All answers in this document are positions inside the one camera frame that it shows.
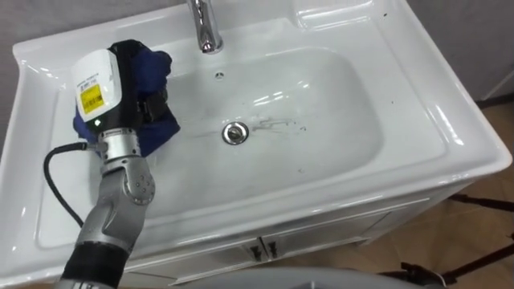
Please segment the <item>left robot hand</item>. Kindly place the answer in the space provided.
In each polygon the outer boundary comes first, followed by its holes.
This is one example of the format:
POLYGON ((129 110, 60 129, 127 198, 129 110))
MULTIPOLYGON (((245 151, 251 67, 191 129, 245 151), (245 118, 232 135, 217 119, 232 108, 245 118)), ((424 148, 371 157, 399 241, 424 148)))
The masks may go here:
POLYGON ((93 51, 71 69, 76 111, 98 136, 115 128, 139 129, 165 114, 172 58, 128 39, 93 51))

